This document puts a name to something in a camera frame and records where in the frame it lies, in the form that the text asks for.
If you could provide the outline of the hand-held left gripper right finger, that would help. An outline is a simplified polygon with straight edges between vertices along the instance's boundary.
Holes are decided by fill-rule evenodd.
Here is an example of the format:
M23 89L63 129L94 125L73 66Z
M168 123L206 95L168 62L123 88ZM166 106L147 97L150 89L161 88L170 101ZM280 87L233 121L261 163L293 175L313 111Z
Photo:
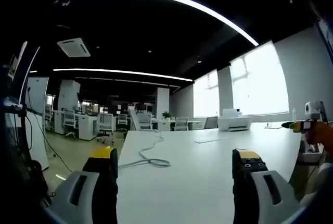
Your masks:
M233 150L232 177L233 223L293 223L304 210L293 187L254 151Z

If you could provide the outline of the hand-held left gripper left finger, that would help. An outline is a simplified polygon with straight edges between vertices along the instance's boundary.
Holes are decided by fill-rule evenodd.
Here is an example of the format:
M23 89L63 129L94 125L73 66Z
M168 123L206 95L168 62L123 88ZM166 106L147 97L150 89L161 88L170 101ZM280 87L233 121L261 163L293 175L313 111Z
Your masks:
M52 223L117 223L117 178L117 149L96 151L56 189L48 217Z

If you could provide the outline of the person's right hand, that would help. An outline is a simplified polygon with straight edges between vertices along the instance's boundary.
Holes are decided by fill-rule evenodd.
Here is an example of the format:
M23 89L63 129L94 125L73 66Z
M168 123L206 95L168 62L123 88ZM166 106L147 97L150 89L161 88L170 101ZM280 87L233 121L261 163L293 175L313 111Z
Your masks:
M320 143L328 151L332 149L332 128L325 123L317 122L305 134L305 140L309 144Z

